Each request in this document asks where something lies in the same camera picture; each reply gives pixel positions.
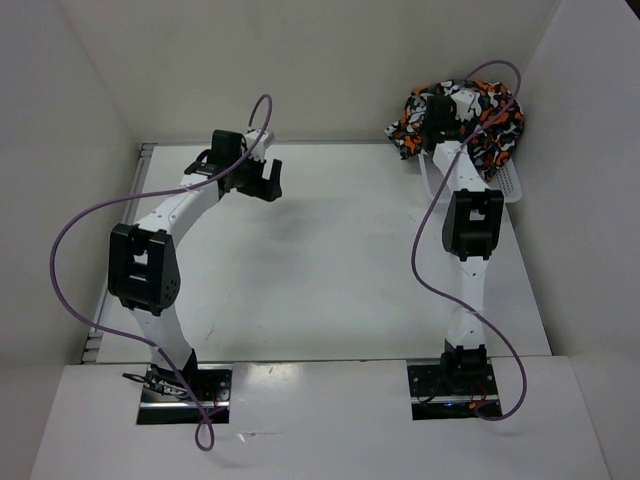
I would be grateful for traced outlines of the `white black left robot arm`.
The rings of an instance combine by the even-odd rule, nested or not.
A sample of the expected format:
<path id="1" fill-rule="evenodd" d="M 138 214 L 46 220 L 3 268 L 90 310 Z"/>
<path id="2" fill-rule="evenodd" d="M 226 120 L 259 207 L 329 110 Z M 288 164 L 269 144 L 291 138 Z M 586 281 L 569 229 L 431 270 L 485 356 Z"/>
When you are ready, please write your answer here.
<path id="1" fill-rule="evenodd" d="M 135 223 L 120 223 L 111 231 L 109 293 L 130 311 L 152 344 L 146 382 L 163 384 L 177 399 L 191 398 L 200 385 L 197 356 L 175 307 L 181 288 L 177 247 L 231 191 L 267 202 L 281 197 L 282 163 L 265 158 L 272 141 L 268 131 L 214 131 L 210 147 L 184 170 L 176 193 Z"/>

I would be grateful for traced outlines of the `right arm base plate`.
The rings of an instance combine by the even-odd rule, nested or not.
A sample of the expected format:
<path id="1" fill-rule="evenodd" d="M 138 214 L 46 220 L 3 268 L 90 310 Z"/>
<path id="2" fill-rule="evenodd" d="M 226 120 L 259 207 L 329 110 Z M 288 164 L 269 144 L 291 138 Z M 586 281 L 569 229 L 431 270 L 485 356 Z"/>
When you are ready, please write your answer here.
<path id="1" fill-rule="evenodd" d="M 407 376 L 414 421 L 475 418 L 476 408 L 489 418 L 502 415 L 491 365 L 477 380 L 464 383 L 461 388 L 445 384 L 435 360 L 408 362 Z"/>

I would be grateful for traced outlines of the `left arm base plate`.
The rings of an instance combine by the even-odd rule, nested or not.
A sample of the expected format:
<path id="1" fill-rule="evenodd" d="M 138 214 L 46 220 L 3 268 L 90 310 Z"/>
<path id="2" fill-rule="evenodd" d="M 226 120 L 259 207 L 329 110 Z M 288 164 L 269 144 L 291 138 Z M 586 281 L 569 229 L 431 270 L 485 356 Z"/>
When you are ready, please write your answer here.
<path id="1" fill-rule="evenodd" d="M 230 417 L 233 367 L 230 364 L 203 364 L 192 387 L 214 425 L 228 424 Z M 152 369 L 144 376 L 125 373 L 127 378 L 142 385 L 136 419 L 137 425 L 197 424 L 201 415 L 184 386 L 175 380 L 156 382 Z"/>

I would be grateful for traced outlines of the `orange camouflage shorts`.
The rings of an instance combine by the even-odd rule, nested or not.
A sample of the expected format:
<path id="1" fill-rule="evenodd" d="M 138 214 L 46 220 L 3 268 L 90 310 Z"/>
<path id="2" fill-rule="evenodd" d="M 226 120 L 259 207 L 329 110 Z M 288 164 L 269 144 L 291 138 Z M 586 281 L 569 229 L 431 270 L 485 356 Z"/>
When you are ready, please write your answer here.
<path id="1" fill-rule="evenodd" d="M 525 123 L 514 95 L 500 82 L 447 80 L 418 88 L 406 100 L 401 118 L 386 127 L 384 133 L 403 160 L 434 152 L 436 145 L 424 143 L 427 98 L 451 96 L 461 89 L 477 91 L 483 111 L 478 120 L 473 120 L 472 131 L 462 141 L 454 142 L 466 145 L 476 170 L 484 180 L 490 181 L 511 159 Z"/>

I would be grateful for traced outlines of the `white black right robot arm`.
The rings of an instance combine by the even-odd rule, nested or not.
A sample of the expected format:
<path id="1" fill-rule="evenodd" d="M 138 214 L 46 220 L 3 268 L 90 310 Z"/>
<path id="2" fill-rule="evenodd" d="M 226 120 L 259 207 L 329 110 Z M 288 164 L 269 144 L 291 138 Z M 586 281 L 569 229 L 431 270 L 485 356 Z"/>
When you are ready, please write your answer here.
<path id="1" fill-rule="evenodd" d="M 486 335 L 477 317 L 484 309 L 485 276 L 501 224 L 503 196 L 488 188 L 456 125 L 460 102 L 430 96 L 422 130 L 432 161 L 447 178 L 449 205 L 442 228 L 444 250 L 454 257 L 463 302 L 453 315 L 438 378 L 449 395 L 470 392 L 487 372 Z"/>

